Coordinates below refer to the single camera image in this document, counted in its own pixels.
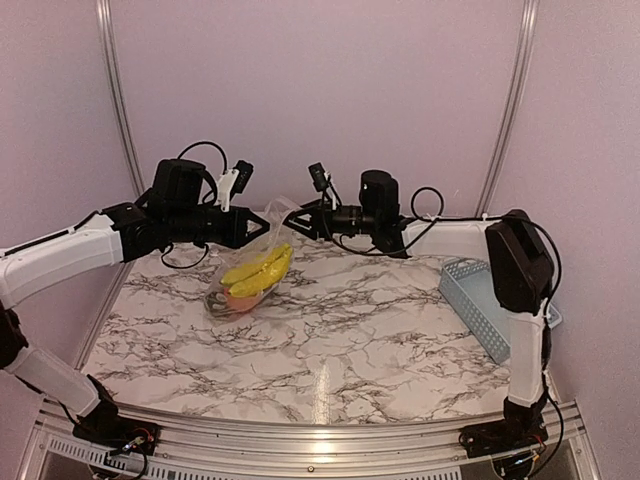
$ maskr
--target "clear plastic bag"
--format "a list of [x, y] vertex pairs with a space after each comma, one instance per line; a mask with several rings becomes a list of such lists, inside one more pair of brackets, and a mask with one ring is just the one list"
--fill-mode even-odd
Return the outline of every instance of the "clear plastic bag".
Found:
[[293, 232], [283, 223], [298, 208], [284, 197], [276, 198], [263, 215], [271, 224], [268, 233], [239, 250], [220, 252], [221, 266], [204, 297], [215, 320], [237, 319], [278, 288], [293, 259]]

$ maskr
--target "black cable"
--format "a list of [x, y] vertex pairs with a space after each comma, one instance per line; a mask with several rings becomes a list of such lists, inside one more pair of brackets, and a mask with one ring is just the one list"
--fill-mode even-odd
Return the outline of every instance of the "black cable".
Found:
[[84, 217], [82, 220], [80, 220], [74, 228], [74, 230], [78, 230], [81, 227], [84, 227], [87, 223], [89, 223], [89, 220], [91, 220], [94, 216], [99, 215], [100, 212], [98, 210], [94, 210], [93, 212], [91, 212], [89, 215], [87, 215], [86, 217]]
[[556, 413], [558, 414], [558, 418], [560, 419], [560, 436], [558, 437], [558, 443], [556, 443], [556, 446], [554, 447], [551, 454], [546, 458], [546, 460], [540, 465], [540, 467], [535, 472], [529, 475], [529, 478], [533, 478], [537, 476], [544, 467], [549, 465], [549, 462], [551, 462], [551, 459], [556, 455], [556, 453], [558, 453], [558, 450], [560, 450], [560, 446], [564, 438], [564, 417], [562, 416], [560, 407], [558, 406], [558, 403], [551, 398], [551, 395], [549, 395], [549, 392], [547, 392], [547, 398], [549, 399], [549, 402], [551, 402], [551, 405], [553, 405], [553, 408], [556, 409]]
[[173, 268], [174, 270], [186, 270], [186, 269], [188, 269], [188, 268], [193, 268], [193, 267], [195, 267], [196, 265], [199, 265], [199, 264], [200, 264], [200, 262], [202, 262], [205, 258], [207, 258], [207, 255], [209, 255], [209, 245], [208, 245], [207, 243], [205, 243], [205, 244], [204, 244], [204, 247], [203, 247], [203, 248], [204, 248], [204, 253], [202, 254], [202, 257], [200, 257], [200, 259], [199, 259], [197, 262], [192, 263], [191, 265], [187, 265], [187, 266], [185, 266], [185, 267], [180, 266], [180, 265], [172, 265], [172, 264], [170, 264], [170, 263], [167, 263], [167, 261], [164, 259], [164, 257], [166, 257], [166, 256], [167, 256], [167, 255], [169, 255], [171, 252], [173, 252], [173, 248], [174, 248], [174, 247], [173, 247], [173, 243], [172, 243], [171, 245], [169, 245], [169, 249], [168, 249], [166, 252], [164, 252], [164, 253], [162, 254], [162, 256], [160, 257], [160, 261], [162, 262], [162, 264], [163, 264], [165, 267]]
[[217, 200], [216, 197], [218, 196], [218, 194], [217, 194], [217, 192], [214, 192], [213, 188], [211, 190], [209, 190], [208, 193], [205, 193], [204, 197], [202, 197], [202, 203], [203, 204], [207, 203], [207, 197], [209, 197], [209, 195], [214, 195], [214, 194], [215, 194], [215, 196], [214, 196], [212, 202], [215, 203], [215, 201]]
[[199, 147], [200, 145], [209, 145], [210, 147], [216, 148], [220, 152], [220, 155], [222, 155], [222, 163], [224, 165], [224, 170], [222, 171], [222, 173], [225, 173], [229, 168], [228, 163], [227, 163], [227, 154], [224, 153], [224, 150], [222, 149], [222, 147], [220, 145], [218, 145], [217, 143], [214, 143], [214, 142], [210, 142], [209, 140], [201, 140], [199, 142], [192, 143], [187, 148], [182, 150], [180, 152], [180, 154], [176, 158], [178, 160], [180, 160], [185, 153], [187, 153], [192, 148]]
[[62, 407], [62, 410], [64, 410], [64, 414], [67, 416], [67, 418], [69, 419], [69, 421], [70, 421], [71, 423], [73, 423], [73, 426], [74, 426], [74, 427], [77, 427], [77, 428], [79, 428], [80, 430], [84, 430], [85, 432], [88, 432], [88, 431], [89, 431], [89, 429], [88, 429], [88, 428], [86, 428], [86, 427], [85, 427], [85, 426], [83, 426], [83, 425], [80, 425], [80, 424], [78, 423], [78, 421], [77, 421], [75, 418], [73, 418], [73, 417], [71, 416], [71, 413], [69, 413], [69, 409], [67, 408], [67, 406], [66, 406], [65, 404], [60, 403], [60, 402], [58, 402], [58, 403], [59, 403], [59, 404], [60, 404], [60, 406]]
[[422, 216], [418, 215], [418, 212], [416, 211], [416, 198], [418, 198], [418, 195], [420, 195], [422, 192], [433, 192], [433, 193], [436, 194], [436, 196], [438, 197], [438, 200], [440, 201], [440, 208], [438, 209], [438, 216], [442, 215], [442, 212], [444, 212], [444, 197], [438, 191], [438, 189], [434, 188], [434, 187], [420, 187], [418, 190], [413, 192], [413, 195], [411, 195], [410, 206], [411, 206], [411, 214], [413, 215], [413, 217], [416, 220], [420, 220], [420, 221], [425, 222], [425, 223], [430, 223], [430, 222], [433, 221], [433, 219], [422, 217]]
[[133, 448], [142, 454], [142, 461], [144, 462], [144, 465], [142, 466], [142, 470], [140, 471], [140, 473], [133, 477], [131, 480], [140, 480], [147, 474], [147, 470], [149, 470], [149, 458], [147, 457], [147, 454], [145, 453], [143, 448], [140, 448], [137, 445], [134, 445]]
[[511, 471], [511, 470], [515, 470], [516, 468], [520, 468], [521, 463], [533, 459], [533, 462], [531, 462], [531, 468], [529, 469], [529, 473], [527, 474], [527, 478], [531, 478], [530, 475], [536, 468], [537, 458], [541, 458], [542, 455], [544, 455], [544, 453], [547, 451], [547, 445], [542, 441], [542, 439], [538, 435], [535, 435], [535, 436], [530, 437], [530, 438], [533, 438], [534, 440], [536, 440], [538, 442], [538, 445], [540, 445], [540, 450], [536, 451], [536, 450], [532, 449], [531, 456], [528, 457], [528, 458], [525, 458], [525, 459], [521, 459], [521, 460], [518, 460], [517, 458], [511, 457], [512, 459], [514, 459], [514, 463], [511, 464], [511, 465], [504, 466], [503, 469], [505, 471]]

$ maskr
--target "blue basket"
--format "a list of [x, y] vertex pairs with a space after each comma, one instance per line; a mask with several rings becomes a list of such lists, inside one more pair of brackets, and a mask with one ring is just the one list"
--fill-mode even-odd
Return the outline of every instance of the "blue basket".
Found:
[[[460, 319], [469, 327], [494, 362], [501, 364], [510, 356], [509, 322], [493, 293], [489, 265], [478, 260], [458, 259], [442, 267], [440, 292]], [[562, 322], [560, 312], [551, 304], [549, 326]]]

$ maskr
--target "banana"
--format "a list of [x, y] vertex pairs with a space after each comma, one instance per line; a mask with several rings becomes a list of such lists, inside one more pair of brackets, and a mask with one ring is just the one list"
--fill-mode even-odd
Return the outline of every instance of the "banana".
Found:
[[230, 287], [231, 285], [241, 282], [242, 280], [246, 280], [247, 278], [252, 277], [260, 273], [262, 270], [266, 269], [269, 265], [275, 262], [278, 258], [280, 258], [287, 251], [291, 251], [291, 245], [288, 243], [284, 243], [277, 248], [274, 248], [271, 253], [260, 262], [255, 263], [245, 263], [244, 265], [240, 265], [239, 267], [232, 268], [227, 273], [224, 274], [220, 283], [225, 287]]
[[289, 245], [287, 247], [277, 260], [259, 273], [233, 284], [229, 289], [229, 294], [235, 298], [252, 297], [282, 280], [289, 270], [289, 262], [293, 253], [293, 249]]

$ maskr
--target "white marble tabletop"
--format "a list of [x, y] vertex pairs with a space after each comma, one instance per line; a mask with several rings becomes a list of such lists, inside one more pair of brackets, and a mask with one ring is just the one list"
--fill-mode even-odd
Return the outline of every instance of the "white marble tabletop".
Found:
[[215, 253], [180, 271], [157, 254], [138, 260], [84, 372], [119, 402], [228, 419], [383, 423], [502, 409], [508, 368], [440, 295], [443, 259], [293, 244], [276, 292], [233, 322], [204, 308]]

